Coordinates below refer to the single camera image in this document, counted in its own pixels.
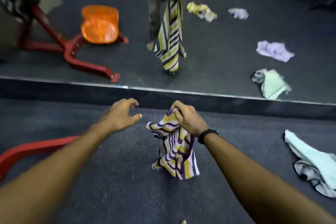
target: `striped cloth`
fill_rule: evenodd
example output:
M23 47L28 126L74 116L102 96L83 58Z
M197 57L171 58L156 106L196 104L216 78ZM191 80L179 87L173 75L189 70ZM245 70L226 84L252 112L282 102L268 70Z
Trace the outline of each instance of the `striped cloth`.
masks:
M187 56L182 46L181 22L181 4L176 0L169 0L154 53L161 60L163 68L171 73L179 68L179 55L183 58Z
M146 126L155 138L163 140L160 158L152 164L152 168L165 167L174 177L189 179L200 174L192 150L195 137L181 127L173 110L170 109L158 124L149 122Z

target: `black floor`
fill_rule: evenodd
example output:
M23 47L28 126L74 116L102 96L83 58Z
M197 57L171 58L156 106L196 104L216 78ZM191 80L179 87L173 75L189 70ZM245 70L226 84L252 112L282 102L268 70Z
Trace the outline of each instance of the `black floor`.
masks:
M336 103L334 14L309 12L308 0L195 1L208 4L219 18L207 23L185 13L187 59L180 62L180 73L175 77L163 74L160 61L145 49L147 0L64 0L51 17L67 37L72 37L80 32L80 9L84 5L117 7L121 30L130 43L87 46L78 56L119 72L122 85L258 97L260 91L251 82L251 74L257 69L275 68L293 88L287 99ZM246 8L250 17L234 20L227 13L232 7ZM296 56L288 63L259 56L255 49L261 40L285 42ZM107 79L70 69L55 54L7 51L2 55L9 63L1 64L1 75L108 83Z
M0 154L32 141L80 134L96 122L105 107L38 101L0 100ZM137 109L135 126L108 138L94 154L65 198L53 223L253 223L231 191L208 151L197 144L200 175L180 181L152 170L159 141L145 129L162 110ZM309 145L336 152L335 122L201 113L208 125L249 157L279 175L336 216L335 202L300 180L283 132L295 132ZM43 159L19 161L6 181Z

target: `bare foot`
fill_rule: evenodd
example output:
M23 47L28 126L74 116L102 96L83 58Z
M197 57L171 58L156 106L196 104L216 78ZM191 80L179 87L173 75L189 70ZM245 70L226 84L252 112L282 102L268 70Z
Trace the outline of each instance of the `bare foot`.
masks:
M150 52L153 51L154 49L154 45L155 45L155 42L154 41L151 41L149 42L146 47L147 47L147 50L149 50Z

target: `red metal leg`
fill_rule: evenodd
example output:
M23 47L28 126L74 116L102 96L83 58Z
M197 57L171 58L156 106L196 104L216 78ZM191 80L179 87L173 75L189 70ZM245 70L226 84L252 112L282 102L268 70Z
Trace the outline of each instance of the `red metal leg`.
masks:
M2 182L2 180L6 177L6 173L19 159L35 154L48 153L58 150L78 137L79 136L71 136L47 141L26 143L5 151L0 156L0 182Z
M86 42L81 34L75 36L71 40L67 40L59 31L56 30L49 18L42 12L38 5L34 5L31 9L36 21L41 24L48 34L56 40L57 44L39 43L28 39L31 23L26 23L23 26L23 32L19 40L19 47L31 51L61 53L73 69L106 77L110 80L110 82L117 82L119 80L120 74L113 73L112 70L106 66L87 63L76 59L76 52L79 45ZM116 40L116 43L118 42L128 44L129 40L128 37L119 35Z

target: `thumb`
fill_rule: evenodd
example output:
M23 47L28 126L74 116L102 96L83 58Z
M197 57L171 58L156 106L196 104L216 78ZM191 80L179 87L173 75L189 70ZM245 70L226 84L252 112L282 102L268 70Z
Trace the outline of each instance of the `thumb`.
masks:
M179 124L181 124L183 122L183 116L180 114L180 112L177 109L175 109L173 111L173 114L175 115L175 117L178 120Z
M136 114L136 115L132 116L131 117L132 124L138 122L141 118L142 118L142 114Z

